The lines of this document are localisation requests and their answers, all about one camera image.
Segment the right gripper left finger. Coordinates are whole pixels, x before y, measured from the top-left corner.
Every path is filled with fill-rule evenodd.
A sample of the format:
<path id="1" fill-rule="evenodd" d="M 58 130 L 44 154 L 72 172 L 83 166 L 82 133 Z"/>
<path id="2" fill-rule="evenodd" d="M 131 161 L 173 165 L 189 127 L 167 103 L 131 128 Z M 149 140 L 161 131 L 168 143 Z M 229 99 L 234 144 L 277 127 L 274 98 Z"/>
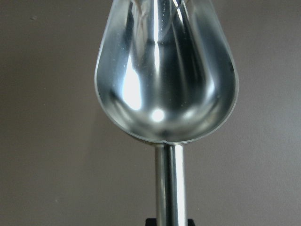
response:
<path id="1" fill-rule="evenodd" d="M 156 218 L 147 218 L 145 220 L 145 226 L 157 226 L 157 219 Z"/>

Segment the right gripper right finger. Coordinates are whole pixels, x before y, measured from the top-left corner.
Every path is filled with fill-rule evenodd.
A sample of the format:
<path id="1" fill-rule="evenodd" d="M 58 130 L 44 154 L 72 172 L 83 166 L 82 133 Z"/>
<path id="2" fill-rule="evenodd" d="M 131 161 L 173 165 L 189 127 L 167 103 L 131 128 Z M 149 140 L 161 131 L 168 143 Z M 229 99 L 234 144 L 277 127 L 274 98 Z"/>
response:
<path id="1" fill-rule="evenodd" d="M 187 226 L 195 226 L 195 222 L 193 219 L 187 219 Z"/>

